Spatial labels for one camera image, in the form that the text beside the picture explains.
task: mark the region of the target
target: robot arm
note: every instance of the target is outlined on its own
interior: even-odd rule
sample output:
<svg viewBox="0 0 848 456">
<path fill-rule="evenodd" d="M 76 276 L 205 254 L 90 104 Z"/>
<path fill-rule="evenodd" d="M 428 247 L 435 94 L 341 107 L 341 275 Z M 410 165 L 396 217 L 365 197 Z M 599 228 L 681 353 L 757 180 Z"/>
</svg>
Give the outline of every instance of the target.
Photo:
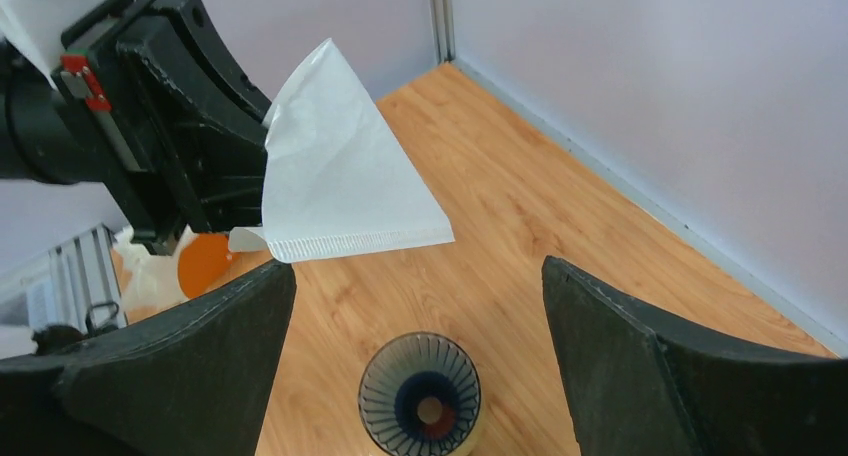
<svg viewBox="0 0 848 456">
<path fill-rule="evenodd" d="M 260 224 L 270 102 L 200 0 L 105 0 L 56 37 L 49 79 L 2 48 L 0 179 L 102 182 L 154 254 L 186 224 Z M 129 327 L 0 360 L 0 452 L 253 454 L 294 296 L 291 266 L 271 261 Z"/>
<path fill-rule="evenodd" d="M 105 0 L 56 37 L 50 80 L 3 48 L 0 179 L 101 182 L 151 254 L 260 225 L 270 101 L 201 0 Z"/>
</svg>

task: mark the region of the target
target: red clip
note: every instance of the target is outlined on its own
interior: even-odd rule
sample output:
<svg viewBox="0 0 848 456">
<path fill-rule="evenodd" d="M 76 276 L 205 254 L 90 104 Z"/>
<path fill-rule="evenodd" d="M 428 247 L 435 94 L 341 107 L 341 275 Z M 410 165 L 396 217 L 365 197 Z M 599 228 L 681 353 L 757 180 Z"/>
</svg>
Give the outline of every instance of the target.
<svg viewBox="0 0 848 456">
<path fill-rule="evenodd" d="M 92 111 L 112 111 L 112 103 L 106 98 L 103 87 L 91 71 L 88 59 L 83 54 L 66 53 L 60 57 L 62 67 L 71 74 L 80 75 L 91 91 L 91 97 L 85 99 L 85 104 Z"/>
</svg>

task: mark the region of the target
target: wooden floor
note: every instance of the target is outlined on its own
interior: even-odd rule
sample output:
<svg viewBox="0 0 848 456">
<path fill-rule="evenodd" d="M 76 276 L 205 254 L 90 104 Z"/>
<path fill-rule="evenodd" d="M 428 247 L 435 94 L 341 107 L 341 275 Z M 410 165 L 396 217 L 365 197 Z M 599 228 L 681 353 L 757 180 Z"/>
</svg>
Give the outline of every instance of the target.
<svg viewBox="0 0 848 456">
<path fill-rule="evenodd" d="M 829 354 L 454 67 L 379 107 L 457 241 L 295 265 L 257 454 L 380 454 L 357 413 L 362 372 L 386 341 L 430 330 L 481 373 L 489 413 L 475 454 L 579 455 L 542 306 L 548 254 L 711 328 Z M 245 255 L 228 277 L 268 257 Z"/>
</svg>

